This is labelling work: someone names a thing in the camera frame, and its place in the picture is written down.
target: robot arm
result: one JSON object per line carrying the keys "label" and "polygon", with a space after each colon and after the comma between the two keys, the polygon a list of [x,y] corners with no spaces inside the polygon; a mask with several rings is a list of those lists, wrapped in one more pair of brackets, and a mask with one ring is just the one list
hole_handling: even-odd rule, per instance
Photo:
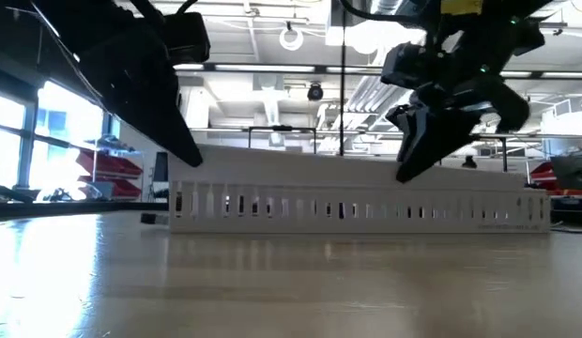
{"label": "robot arm", "polygon": [[37,13],[87,89],[114,113],[191,166],[201,164],[178,111],[173,66],[209,58],[199,13],[162,15],[148,0],[131,1],[135,18],[112,0],[6,1],[6,8]]}
{"label": "robot arm", "polygon": [[[423,46],[400,44],[389,52],[381,82],[413,89],[410,104],[387,119],[404,132],[396,178],[407,182],[453,151],[473,141],[472,129],[490,110],[500,115],[498,132],[520,130],[529,117],[526,100],[500,73],[513,55],[544,46],[539,22],[565,0],[376,0],[358,10],[366,19],[393,21],[426,31]],[[441,48],[462,32],[449,51]]]}

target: ventilation duct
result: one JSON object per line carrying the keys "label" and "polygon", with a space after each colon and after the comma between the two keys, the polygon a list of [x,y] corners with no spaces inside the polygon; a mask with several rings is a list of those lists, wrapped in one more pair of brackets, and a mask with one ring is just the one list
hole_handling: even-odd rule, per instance
{"label": "ventilation duct", "polygon": [[[280,74],[255,74],[253,76],[253,90],[261,92],[264,103],[264,113],[269,126],[281,125],[279,114],[279,99],[284,92],[283,76]],[[268,139],[268,145],[273,147],[284,146],[284,136],[273,132]]]}

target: ceiling light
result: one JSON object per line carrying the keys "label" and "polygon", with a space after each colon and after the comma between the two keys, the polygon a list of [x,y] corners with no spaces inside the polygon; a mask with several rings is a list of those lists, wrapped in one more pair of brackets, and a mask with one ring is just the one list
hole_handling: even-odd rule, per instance
{"label": "ceiling light", "polygon": [[310,73],[314,66],[269,66],[269,65],[216,65],[216,70],[251,72]]}
{"label": "ceiling light", "polygon": [[202,64],[182,64],[176,65],[175,70],[203,70],[204,65]]}
{"label": "ceiling light", "polygon": [[531,72],[530,71],[502,71],[501,72],[501,76],[503,77],[517,77],[517,78],[527,78],[529,76],[531,76]]}
{"label": "ceiling light", "polygon": [[[381,67],[345,67],[345,73],[348,74],[359,73],[378,75],[380,74],[381,70]],[[327,67],[327,73],[340,74],[341,67]]]}
{"label": "ceiling light", "polygon": [[[281,43],[281,46],[283,46],[283,48],[285,48],[287,51],[294,52],[298,50],[303,44],[303,33],[301,33],[300,29],[290,28],[290,23],[287,23],[287,26],[287,28],[283,28],[283,31],[281,31],[281,34],[279,35],[279,42]],[[293,41],[286,40],[285,36],[288,32],[296,33],[296,37]]]}
{"label": "ceiling light", "polygon": [[367,153],[360,153],[360,154],[357,154],[357,153],[353,153],[353,154],[352,153],[349,153],[349,154],[347,154],[347,151],[348,150],[345,151],[345,155],[347,157],[376,157],[375,154],[367,154]]}
{"label": "ceiling light", "polygon": [[561,72],[561,71],[547,71],[542,75],[544,79],[582,79],[582,72]]}
{"label": "ceiling light", "polygon": [[243,132],[243,129],[236,128],[191,128],[190,130],[196,132]]}

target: security camera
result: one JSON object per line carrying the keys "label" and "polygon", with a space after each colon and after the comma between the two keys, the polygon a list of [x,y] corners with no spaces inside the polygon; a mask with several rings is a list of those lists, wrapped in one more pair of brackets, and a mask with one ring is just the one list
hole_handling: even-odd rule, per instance
{"label": "security camera", "polygon": [[311,101],[318,101],[322,100],[324,96],[324,91],[320,84],[310,84],[310,89],[308,89],[308,100]]}

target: window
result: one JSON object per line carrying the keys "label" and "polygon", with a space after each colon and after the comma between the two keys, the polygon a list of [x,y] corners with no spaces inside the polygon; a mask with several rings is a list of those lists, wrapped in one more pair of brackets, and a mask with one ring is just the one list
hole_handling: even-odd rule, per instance
{"label": "window", "polygon": [[0,96],[0,125],[21,129],[25,107],[18,102]]}
{"label": "window", "polygon": [[30,165],[30,188],[56,188],[76,182],[80,176],[89,175],[76,162],[79,153],[77,148],[35,141]]}
{"label": "window", "polygon": [[11,188],[18,181],[20,142],[20,136],[0,131],[0,185],[2,186]]}
{"label": "window", "polygon": [[47,82],[38,92],[35,133],[76,144],[101,137],[103,111],[88,100]]}

